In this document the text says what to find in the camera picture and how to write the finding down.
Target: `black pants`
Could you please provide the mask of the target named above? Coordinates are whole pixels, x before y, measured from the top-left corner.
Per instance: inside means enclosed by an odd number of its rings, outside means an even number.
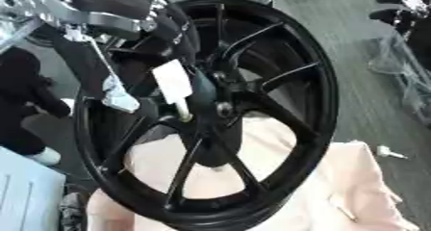
[[[14,47],[0,55],[0,145],[21,155],[39,154],[45,148],[43,140],[21,126],[25,117],[38,113],[26,106],[28,102],[58,118],[70,114],[39,72],[38,58],[24,49]]]
[[[56,117],[69,115],[70,109],[62,100],[49,90],[40,92],[43,93],[39,101],[41,108],[49,109],[48,112]],[[43,151],[45,142],[21,126],[25,117],[38,114],[35,107],[16,107],[0,101],[0,113],[0,145],[21,155],[35,155]]]

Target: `chrome part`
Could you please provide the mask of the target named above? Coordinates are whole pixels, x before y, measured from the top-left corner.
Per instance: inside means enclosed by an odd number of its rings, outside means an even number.
[[[77,42],[89,42],[96,52],[97,57],[109,70],[110,75],[105,80],[102,87],[102,90],[105,92],[105,97],[103,98],[102,103],[106,106],[127,113],[133,113],[136,111],[139,108],[138,100],[130,95],[123,87],[121,80],[118,78],[105,55],[102,53],[97,41],[84,33],[85,30],[83,29],[83,26],[66,25],[65,30],[66,34],[64,37],[66,39]]]
[[[41,25],[42,22],[38,18],[19,25],[10,21],[0,21],[0,54],[22,41]]]
[[[193,114],[189,110],[186,99],[181,99],[180,101],[175,102],[175,107],[182,122],[187,123],[193,119]]]
[[[157,11],[167,5],[165,0],[154,0],[150,13],[143,19],[133,19],[108,12],[81,12],[71,5],[71,0],[0,0],[0,19],[22,21],[39,16],[46,23],[61,27],[64,24],[88,24],[120,29],[128,32],[151,32],[157,27]]]
[[[234,112],[234,106],[228,102],[222,102],[217,104],[217,113],[220,117],[230,116]]]
[[[103,91],[106,93],[102,103],[106,106],[132,114],[140,104],[137,99],[127,93],[116,74],[111,74],[103,83]]]

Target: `white fabric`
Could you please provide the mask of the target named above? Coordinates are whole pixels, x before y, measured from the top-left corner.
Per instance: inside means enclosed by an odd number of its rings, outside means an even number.
[[[126,164],[149,186],[166,191],[184,155],[178,136],[135,146]],[[240,157],[262,180],[289,155],[293,132],[274,119],[244,120]],[[185,196],[208,198],[242,189],[230,167],[195,166]],[[382,172],[363,142],[333,143],[318,168],[276,215],[255,231],[417,231],[395,204],[400,201],[383,182]],[[167,231],[157,221],[135,216],[97,191],[88,205],[89,231]]]

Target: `white tag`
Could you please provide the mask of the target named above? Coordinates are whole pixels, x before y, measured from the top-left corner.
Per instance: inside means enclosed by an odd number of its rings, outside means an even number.
[[[154,68],[153,75],[167,104],[173,104],[193,93],[189,75],[178,60]]]

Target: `silver metal bracket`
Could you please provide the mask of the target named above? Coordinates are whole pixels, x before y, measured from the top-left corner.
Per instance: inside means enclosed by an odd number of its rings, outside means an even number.
[[[105,58],[105,55],[102,53],[102,50],[97,44],[97,41],[84,33],[85,30],[83,26],[66,25],[65,31],[66,34],[64,35],[64,37],[68,40],[77,42],[89,42],[91,44],[91,47],[97,53],[97,57],[110,71],[110,75],[103,83],[102,90],[105,92],[105,97],[102,99],[102,103],[106,106],[130,114],[135,112],[140,106],[139,101],[131,94],[129,94],[123,87],[123,83],[114,72],[108,60]]]

